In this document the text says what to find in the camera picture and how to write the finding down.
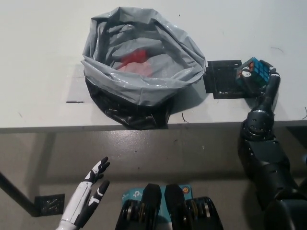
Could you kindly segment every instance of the rubik's cube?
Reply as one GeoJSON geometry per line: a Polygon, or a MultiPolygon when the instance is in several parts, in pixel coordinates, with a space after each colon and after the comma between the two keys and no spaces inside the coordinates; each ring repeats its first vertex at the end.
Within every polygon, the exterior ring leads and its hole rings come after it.
{"type": "Polygon", "coordinates": [[[269,68],[259,62],[255,57],[252,57],[250,60],[242,64],[242,66],[237,68],[237,80],[242,77],[241,73],[244,67],[249,67],[249,72],[251,73],[250,77],[260,87],[266,85],[269,81],[269,68]]]}
{"type": "Polygon", "coordinates": [[[269,68],[255,57],[236,70],[236,82],[247,92],[256,92],[267,85],[270,78],[269,68]]]}

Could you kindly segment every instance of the table leg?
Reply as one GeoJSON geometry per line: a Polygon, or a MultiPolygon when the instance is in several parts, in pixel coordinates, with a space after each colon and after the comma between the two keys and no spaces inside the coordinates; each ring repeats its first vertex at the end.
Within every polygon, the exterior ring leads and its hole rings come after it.
{"type": "Polygon", "coordinates": [[[0,188],[32,217],[40,216],[40,209],[36,207],[35,204],[32,203],[18,188],[16,188],[1,172],[0,188]]]}

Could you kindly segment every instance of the gray plastic bag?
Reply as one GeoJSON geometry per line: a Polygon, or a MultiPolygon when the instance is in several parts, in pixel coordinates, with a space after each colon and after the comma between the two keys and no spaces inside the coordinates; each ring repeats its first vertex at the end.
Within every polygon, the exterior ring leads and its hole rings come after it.
{"type": "Polygon", "coordinates": [[[90,83],[144,106],[197,82],[206,68],[189,35],[153,9],[118,7],[92,18],[83,56],[90,83]]]}

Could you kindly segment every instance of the black device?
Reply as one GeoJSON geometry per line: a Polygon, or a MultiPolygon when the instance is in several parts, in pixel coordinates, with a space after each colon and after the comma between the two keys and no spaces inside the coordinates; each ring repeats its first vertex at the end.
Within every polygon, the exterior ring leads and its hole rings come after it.
{"type": "Polygon", "coordinates": [[[173,230],[223,230],[213,201],[206,196],[185,200],[178,184],[169,184],[165,202],[173,230]]]}
{"type": "Polygon", "coordinates": [[[162,193],[157,184],[148,184],[141,201],[126,200],[115,230],[153,230],[158,217],[162,193]]]}
{"type": "Polygon", "coordinates": [[[258,202],[265,211],[265,229],[306,230],[307,183],[298,186],[294,181],[289,159],[273,131],[272,107],[279,84],[278,74],[271,74],[265,92],[241,125],[238,154],[256,186],[258,202]]]}

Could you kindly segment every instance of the white robotic hand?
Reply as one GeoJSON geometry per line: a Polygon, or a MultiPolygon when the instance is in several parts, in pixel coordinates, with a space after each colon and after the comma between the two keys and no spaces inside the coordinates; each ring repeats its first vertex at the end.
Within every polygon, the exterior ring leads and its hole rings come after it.
{"type": "Polygon", "coordinates": [[[92,185],[104,176],[102,173],[110,165],[107,160],[108,158],[105,157],[98,162],[78,185],[56,230],[78,230],[87,223],[110,184],[110,181],[104,181],[89,199],[92,185]]]}

